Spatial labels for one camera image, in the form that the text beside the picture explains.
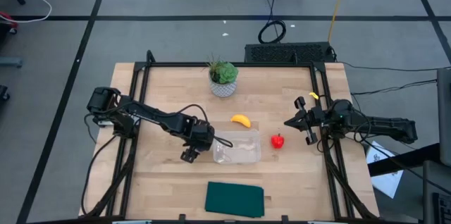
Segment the green cloth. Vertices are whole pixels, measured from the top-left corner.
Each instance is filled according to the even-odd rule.
[[[206,189],[205,211],[258,218],[265,215],[263,188],[209,182]]]

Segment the toy banana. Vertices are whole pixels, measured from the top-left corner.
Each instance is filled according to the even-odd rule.
[[[249,120],[249,118],[245,115],[241,115],[241,114],[237,114],[234,115],[230,121],[232,122],[238,122],[241,123],[242,125],[244,125],[245,127],[250,128],[251,127],[251,121]]]

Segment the table leg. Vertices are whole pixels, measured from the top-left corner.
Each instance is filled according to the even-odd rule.
[[[407,152],[405,154],[400,154],[395,157],[391,158],[385,158],[381,161],[376,161],[373,163],[368,164],[369,174],[371,177],[377,176],[377,175],[384,175],[387,173],[393,173],[398,170],[402,170],[399,165],[397,165],[394,161],[397,163],[400,163],[401,165],[407,167],[407,168],[414,168],[418,166],[422,166],[424,161],[435,161],[437,163],[440,162],[440,144],[432,144],[427,147],[423,147],[414,151]]]

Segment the black floor stripe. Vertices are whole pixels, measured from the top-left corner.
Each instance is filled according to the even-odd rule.
[[[41,183],[41,179],[45,171],[45,166],[47,164],[47,161],[49,160],[51,149],[54,145],[56,134],[61,124],[61,120],[63,118],[64,111],[66,109],[69,96],[72,91],[73,84],[75,82],[75,78],[77,76],[78,68],[80,67],[81,60],[83,58],[83,54],[85,52],[89,40],[89,36],[91,35],[92,27],[94,26],[95,16],[98,14],[100,9],[101,1],[102,0],[96,0],[94,3],[94,7],[92,9],[91,16],[89,17],[85,33],[83,34],[83,38],[78,47],[77,55],[75,56],[72,68],[70,69],[68,81],[66,83],[66,86],[64,87],[63,95],[59,102],[58,108],[56,109],[56,114],[51,124],[49,135],[47,136],[44,148],[37,163],[37,167],[35,169],[35,173],[33,174],[30,186],[28,187],[27,195],[25,196],[25,200],[22,204],[22,208],[20,209],[20,213],[16,223],[19,224],[26,223],[28,216],[30,215],[33,201],[35,200],[37,190],[39,189],[39,184]]]
[[[448,57],[448,60],[451,62],[451,47],[450,47],[450,44],[448,43],[448,40],[447,40],[445,34],[443,33],[440,23],[438,23],[438,19],[442,19],[442,20],[449,19],[449,16],[437,18],[431,8],[431,5],[429,4],[429,1],[421,0],[421,2],[423,4],[424,9],[426,10],[429,18],[431,19],[432,26],[435,30],[435,33],[437,34],[438,40],[440,40],[440,44],[442,44],[443,51],[445,52],[446,56]]]
[[[274,20],[331,21],[329,15],[274,15]],[[267,15],[174,15],[133,16],[99,15],[96,20],[110,21],[181,21],[181,20],[268,20]],[[428,16],[337,16],[338,21],[425,21]]]
[[[34,20],[42,18],[42,15],[16,15],[16,20]],[[47,20],[89,20],[91,16],[86,15],[55,15],[49,16]],[[309,21],[330,21],[331,15],[274,15],[274,20],[309,20]],[[95,20],[101,21],[190,21],[190,20],[268,20],[267,15],[98,15]],[[429,16],[365,16],[365,15],[338,15],[337,21],[427,21]],[[451,21],[451,16],[441,16],[442,21]]]

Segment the clear plastic container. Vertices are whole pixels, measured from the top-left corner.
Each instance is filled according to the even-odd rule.
[[[213,159],[219,164],[256,163],[261,158],[260,134],[257,130],[221,132],[215,136],[233,143],[226,147],[217,140],[213,141]]]

